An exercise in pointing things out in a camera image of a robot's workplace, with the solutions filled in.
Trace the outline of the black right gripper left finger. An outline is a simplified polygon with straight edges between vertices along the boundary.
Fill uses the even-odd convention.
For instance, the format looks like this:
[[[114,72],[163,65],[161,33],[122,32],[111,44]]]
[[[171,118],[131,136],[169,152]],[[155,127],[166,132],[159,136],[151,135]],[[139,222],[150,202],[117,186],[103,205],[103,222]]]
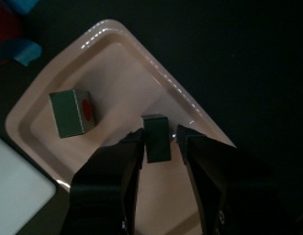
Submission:
[[[59,235],[133,235],[143,130],[99,147],[74,174]]]

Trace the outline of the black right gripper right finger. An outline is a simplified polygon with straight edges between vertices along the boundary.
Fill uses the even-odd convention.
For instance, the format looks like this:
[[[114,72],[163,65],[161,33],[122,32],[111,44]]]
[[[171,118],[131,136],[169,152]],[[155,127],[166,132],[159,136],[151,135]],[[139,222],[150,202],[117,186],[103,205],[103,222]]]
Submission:
[[[235,147],[178,126],[202,235],[287,235],[270,169]]]

